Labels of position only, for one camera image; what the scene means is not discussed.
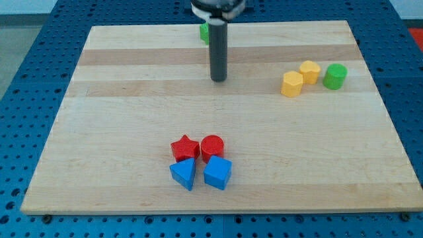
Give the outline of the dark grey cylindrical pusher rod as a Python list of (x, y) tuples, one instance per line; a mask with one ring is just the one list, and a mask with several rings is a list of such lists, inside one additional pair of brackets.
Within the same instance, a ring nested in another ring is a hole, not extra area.
[(227, 23), (209, 25), (210, 77), (223, 82), (227, 78)]

